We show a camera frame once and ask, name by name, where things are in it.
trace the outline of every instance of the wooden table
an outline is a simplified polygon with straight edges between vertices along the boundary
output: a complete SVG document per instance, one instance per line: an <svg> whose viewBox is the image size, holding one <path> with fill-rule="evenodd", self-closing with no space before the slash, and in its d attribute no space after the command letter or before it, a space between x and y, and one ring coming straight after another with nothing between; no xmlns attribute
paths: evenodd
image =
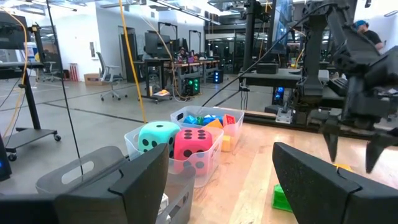
<svg viewBox="0 0 398 224"><path fill-rule="evenodd" d="M293 213L271 207L273 187L279 183L272 163L272 146L277 141L330 161L321 134L243 124L235 150L222 152L208 184L195 189L189 223L297 223ZM372 174L366 174L365 147L366 141L339 138L336 163L398 189L397 148L386 149Z"/></svg>

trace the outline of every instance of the black cable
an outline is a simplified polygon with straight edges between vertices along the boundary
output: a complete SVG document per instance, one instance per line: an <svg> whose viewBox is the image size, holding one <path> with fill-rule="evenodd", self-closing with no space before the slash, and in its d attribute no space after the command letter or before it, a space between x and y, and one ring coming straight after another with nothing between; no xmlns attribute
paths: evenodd
<svg viewBox="0 0 398 224"><path fill-rule="evenodd" d="M242 103L243 103L243 91L241 91L241 109L242 109Z"/></svg>
<svg viewBox="0 0 398 224"><path fill-rule="evenodd" d="M235 82L236 80L238 80L239 78L241 78L244 74L246 74L248 71L250 71L252 69L252 67L256 66L278 43L279 41L281 41L283 38L285 38L290 31L293 30L294 27L296 27L297 25L299 25L301 22L303 22L308 16L310 16L311 14L313 14L315 11L325 7L325 6L330 6L330 5L334 5L336 3L326 3L326 4L322 4L321 6L315 8L314 10L312 10L311 12L309 12L307 15L303 16L298 22L296 22L281 38L279 38L277 41L275 41L275 43L270 47L269 50L267 50L267 52L261 57L259 58L259 60L257 60L256 62L254 62L248 69L246 69L245 71L243 71L240 75L238 75L236 78L234 78L232 81L230 81L229 83L227 83L223 88L220 88L213 96L211 96L208 100L206 100L206 102L202 105L202 106L206 106L206 104L213 99L217 94L219 94L221 91L223 91L225 88L227 88L230 84L232 84L233 82Z"/></svg>
<svg viewBox="0 0 398 224"><path fill-rule="evenodd" d="M50 10L50 4L49 4L49 0L45 1L47 3L47 10L49 12L49 18L50 18L50 23L51 23L51 29L54 35L54 41L55 41L55 46L58 49L58 61L60 62L60 71L63 71L63 67L62 67L62 63L61 63L61 54L60 54L60 47L58 45L58 37L57 37L57 33L55 31L55 27L54 27L54 23L52 20L52 16L51 16L51 10ZM73 134L73 140L75 141L75 147L76 147L76 153L77 153L77 158L80 160L80 152L79 152L79 147L77 145L77 140L76 140L76 134L75 134L75 128L73 128L73 122L72 122L72 117L70 116L70 110L69 110L69 104L68 104L68 98L67 98L67 92L65 91L65 84L63 82L63 78L61 77L61 84L62 84L62 90L63 90L63 96L65 98L65 106L67 107L67 111L68 111L68 117L69 117L69 122L70 122L70 128L72 129L72 134ZM81 175L83 176L83 167L81 166L80 163L80 171L81 171Z"/></svg>
<svg viewBox="0 0 398 224"><path fill-rule="evenodd" d="M15 86L18 84L19 80L21 78L18 78L18 80L15 82L15 84L12 86L10 92L8 93L6 99L4 99L4 101L1 103L0 108L3 106L3 104L7 101L7 99L11 96L12 91L14 90Z"/></svg>
<svg viewBox="0 0 398 224"><path fill-rule="evenodd" d="M244 110L248 109L248 102L249 102L249 92L247 91L246 92L246 106L245 106Z"/></svg>

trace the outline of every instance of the caster wheel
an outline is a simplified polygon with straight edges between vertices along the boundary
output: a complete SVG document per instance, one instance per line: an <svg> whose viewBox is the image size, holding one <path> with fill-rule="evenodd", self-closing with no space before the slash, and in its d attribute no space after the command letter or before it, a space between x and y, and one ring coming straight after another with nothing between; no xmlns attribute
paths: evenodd
<svg viewBox="0 0 398 224"><path fill-rule="evenodd" d="M61 141L61 136L59 136L58 134L54 134L54 139L56 140L56 141Z"/></svg>
<svg viewBox="0 0 398 224"><path fill-rule="evenodd" d="M8 160L11 161L11 162L16 161L17 158L18 158L18 157L17 157L17 154L10 154L10 155L8 155Z"/></svg>

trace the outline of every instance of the yellow cable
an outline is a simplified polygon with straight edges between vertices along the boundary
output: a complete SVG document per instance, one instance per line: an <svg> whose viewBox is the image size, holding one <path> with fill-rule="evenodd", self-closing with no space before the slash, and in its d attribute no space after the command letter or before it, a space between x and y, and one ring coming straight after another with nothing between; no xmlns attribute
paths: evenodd
<svg viewBox="0 0 398 224"><path fill-rule="evenodd" d="M169 57L170 57L170 63L171 63L171 65L172 65L173 84L174 84L174 86L175 86L175 91L177 92L177 95L178 95L180 98L182 98L182 99L184 99L184 100L187 99L187 97L182 96L182 95L178 92L177 81L176 81L175 72L174 72L174 61L173 61L172 54L171 54L170 51L169 51L169 48L167 47L166 43L164 42L162 36L159 34L159 32L157 31L157 29L156 29L148 20L146 20L141 14L140 14L140 17L141 17L141 19L142 19L144 22L146 22L146 24L148 24L148 26L150 26L150 27L156 32L156 34L159 36L160 40L162 41L162 43L163 43L164 47L166 48L166 51L167 51L167 53L168 53L168 55L169 55Z"/></svg>
<svg viewBox="0 0 398 224"><path fill-rule="evenodd" d="M142 118L144 120L144 124L146 124L147 119L146 119L146 116L145 116L144 103L142 102L141 91L139 89L139 83L138 83L138 79L137 79L136 68L134 66L134 61L133 61L132 55L131 55L129 37L128 37L128 34L127 34L126 21L124 20L122 0L119 0L119 6L120 6L120 16L122 17L122 23L123 23L124 38L126 39L127 52L129 53L130 65L131 65L131 68L132 68L132 74L134 75L134 81L136 82L136 86L137 86L137 92L138 92L139 104L140 104L141 112L142 112Z"/></svg>
<svg viewBox="0 0 398 224"><path fill-rule="evenodd" d="M20 20L18 20L15 16L13 16L10 12L8 12L4 7L0 6L0 9L2 9L4 12L9 14L15 21L17 21L19 23L19 25L22 26L22 29L24 30L24 35L25 35L25 44L24 44L25 45L25 65L24 65L24 73L22 75L22 84L24 84L25 76L26 76L26 69L27 69L27 32L26 32L26 28L25 28L25 26L23 25L23 23ZM22 89L19 90L17 103L16 103L15 109L14 109L14 114L12 115L11 121L8 124L6 131L4 132L3 137L7 135L9 129L11 128L11 125L14 122L15 116L16 116L17 111L18 111L18 106L19 106L19 103L21 101L21 96L22 96Z"/></svg>
<svg viewBox="0 0 398 224"><path fill-rule="evenodd" d="M299 60L300 60L300 57L301 57L301 55L303 54L303 52L304 52L304 49L300 52L300 54L298 55L298 57L297 57L297 59L296 59L296 63L295 63L295 65L294 65L295 68L297 68L297 64L298 64L298 62L299 62Z"/></svg>

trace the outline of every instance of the blue cap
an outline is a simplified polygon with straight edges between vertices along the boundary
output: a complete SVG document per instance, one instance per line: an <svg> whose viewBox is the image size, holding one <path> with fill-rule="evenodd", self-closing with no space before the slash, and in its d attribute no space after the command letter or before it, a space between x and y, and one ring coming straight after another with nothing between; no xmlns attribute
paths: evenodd
<svg viewBox="0 0 398 224"><path fill-rule="evenodd" d="M354 28L358 28L359 26L365 25L365 24L367 24L366 21L360 20L360 21L354 22L353 26L354 26Z"/></svg>

